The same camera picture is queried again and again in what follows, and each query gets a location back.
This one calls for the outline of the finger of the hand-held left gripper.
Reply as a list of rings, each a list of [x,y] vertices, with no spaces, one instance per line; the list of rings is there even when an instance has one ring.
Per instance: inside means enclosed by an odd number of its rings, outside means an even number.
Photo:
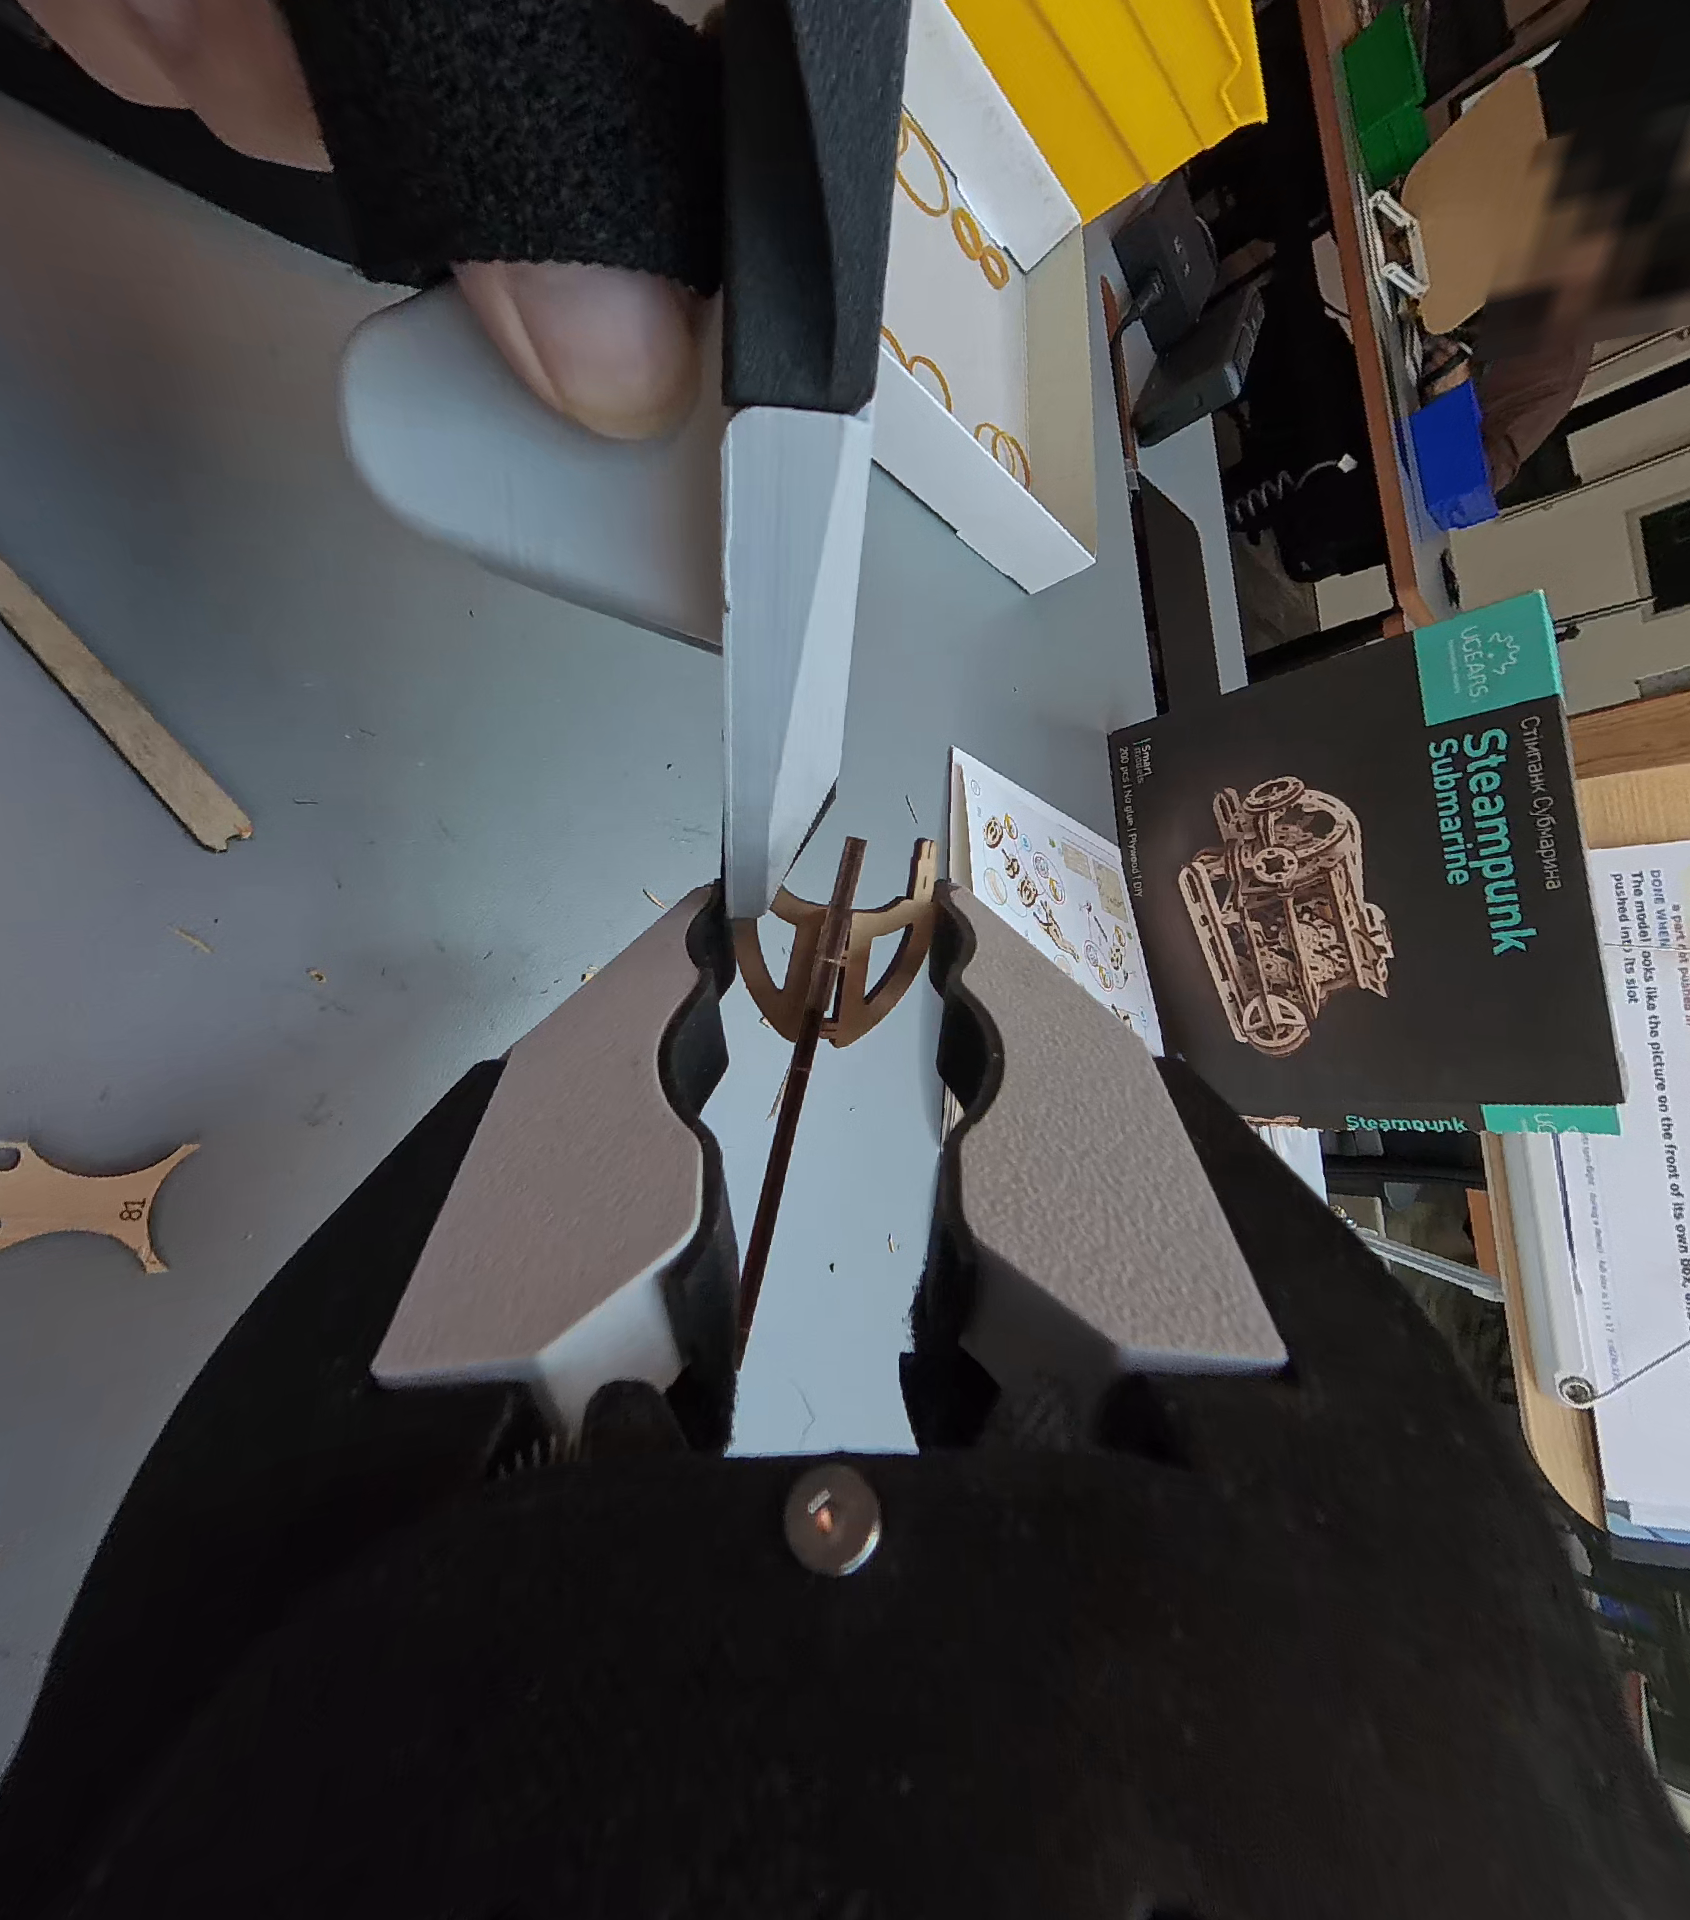
[[[832,804],[875,410],[751,406],[722,444],[724,905],[767,914]]]

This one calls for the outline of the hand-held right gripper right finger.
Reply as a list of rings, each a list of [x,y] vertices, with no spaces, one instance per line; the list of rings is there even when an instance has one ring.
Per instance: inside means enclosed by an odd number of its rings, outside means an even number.
[[[1180,1455],[1174,1378],[1288,1346],[1146,1042],[954,881],[934,888],[946,1118],[903,1357],[920,1453]]]

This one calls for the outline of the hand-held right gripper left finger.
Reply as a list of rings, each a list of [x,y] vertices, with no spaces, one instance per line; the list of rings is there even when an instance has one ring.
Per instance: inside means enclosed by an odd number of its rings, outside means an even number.
[[[735,972],[714,881],[510,1047],[377,1384],[520,1386],[576,1441],[603,1388],[640,1383],[690,1446],[731,1444],[741,1256],[704,1113]]]

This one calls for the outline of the long wooden model part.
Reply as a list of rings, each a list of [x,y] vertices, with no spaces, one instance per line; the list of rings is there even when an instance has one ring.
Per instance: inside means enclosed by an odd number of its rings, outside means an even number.
[[[839,985],[850,950],[865,852],[867,841],[857,835],[850,835],[840,847],[832,879],[832,896],[821,923],[818,941],[813,950],[813,961],[806,971],[804,988],[799,1002],[799,1024],[792,1034],[791,1060],[785,1072],[785,1094],[780,1101],[755,1223],[747,1241],[741,1268],[735,1348],[736,1373],[745,1366],[763,1301],[763,1285],[779,1227],[797,1135],[811,1091],[813,1064],[823,1042],[825,1022],[839,995]]]

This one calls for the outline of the curved wooden model part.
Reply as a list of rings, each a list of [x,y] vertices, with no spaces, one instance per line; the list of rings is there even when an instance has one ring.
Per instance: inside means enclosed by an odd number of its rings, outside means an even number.
[[[821,1024],[825,1042],[837,1048],[857,1044],[906,999],[934,941],[938,857],[937,841],[919,838],[909,890],[881,908],[852,913],[840,972]],[[792,928],[785,978],[767,967],[756,920],[733,920],[736,971],[761,1020],[783,1041],[795,1042],[806,1022],[831,906],[780,888],[771,913]]]

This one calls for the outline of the bat-shaped wooden model part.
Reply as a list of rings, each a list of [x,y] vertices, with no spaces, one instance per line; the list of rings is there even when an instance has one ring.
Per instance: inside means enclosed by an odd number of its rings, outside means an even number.
[[[154,1245],[154,1207],[171,1174],[198,1153],[184,1143],[139,1170],[74,1172],[29,1141],[0,1139],[13,1165],[0,1166],[0,1253],[44,1236],[102,1236],[139,1261],[147,1277],[168,1271]]]

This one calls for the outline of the person's left hand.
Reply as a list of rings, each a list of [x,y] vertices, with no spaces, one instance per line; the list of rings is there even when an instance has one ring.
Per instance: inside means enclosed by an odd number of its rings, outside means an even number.
[[[254,161],[330,172],[278,5],[24,3],[21,10],[126,102],[190,112]],[[462,261],[453,278],[506,366],[593,435],[656,438],[692,410],[704,306],[688,289],[570,261]]]

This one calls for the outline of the white cardboard box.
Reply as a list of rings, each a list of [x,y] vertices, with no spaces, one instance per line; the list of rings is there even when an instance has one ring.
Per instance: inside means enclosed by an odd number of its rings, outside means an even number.
[[[996,293],[950,228],[1013,263]],[[953,9],[910,9],[875,459],[1024,592],[1098,559],[1088,250],[1078,213]]]

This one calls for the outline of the instruction booklet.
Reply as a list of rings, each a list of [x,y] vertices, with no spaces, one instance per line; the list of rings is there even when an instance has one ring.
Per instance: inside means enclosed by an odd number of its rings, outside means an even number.
[[[948,769],[948,877],[1162,1058],[1164,1031],[1116,847],[959,747]]]

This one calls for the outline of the yellow plastic bin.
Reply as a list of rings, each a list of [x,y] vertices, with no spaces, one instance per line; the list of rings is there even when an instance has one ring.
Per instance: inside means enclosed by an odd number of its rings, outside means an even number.
[[[1250,3],[948,9],[1085,223],[1269,116]]]

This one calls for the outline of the black desk device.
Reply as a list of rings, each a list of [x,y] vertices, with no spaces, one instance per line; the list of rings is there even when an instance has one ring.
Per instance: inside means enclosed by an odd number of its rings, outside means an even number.
[[[1156,361],[1130,410],[1140,449],[1174,438],[1234,405],[1245,390],[1264,327],[1264,291],[1246,282],[1210,304],[1199,323]]]

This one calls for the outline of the instruction sheet clipboard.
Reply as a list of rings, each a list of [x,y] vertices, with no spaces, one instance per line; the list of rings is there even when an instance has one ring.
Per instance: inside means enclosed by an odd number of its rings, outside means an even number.
[[[1573,743],[1626,1094],[1486,1146],[1512,1380],[1552,1493],[1690,1567],[1690,691]]]

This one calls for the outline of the green plastic bin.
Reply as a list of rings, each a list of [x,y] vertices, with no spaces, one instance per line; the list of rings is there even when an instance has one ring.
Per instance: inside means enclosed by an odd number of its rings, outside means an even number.
[[[1375,188],[1405,181],[1428,154],[1428,83],[1406,5],[1389,5],[1347,42],[1342,79],[1363,175]]]

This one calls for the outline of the blue plastic bin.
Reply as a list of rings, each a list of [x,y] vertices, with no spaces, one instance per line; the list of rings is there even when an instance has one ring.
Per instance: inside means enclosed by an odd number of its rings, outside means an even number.
[[[1473,377],[1402,419],[1400,450],[1412,540],[1434,540],[1498,519]]]

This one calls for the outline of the thin wooden strip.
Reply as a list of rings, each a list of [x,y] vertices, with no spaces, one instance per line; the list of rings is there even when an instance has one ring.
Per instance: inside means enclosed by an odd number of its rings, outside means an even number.
[[[0,624],[200,849],[253,838],[245,808],[2,557]]]

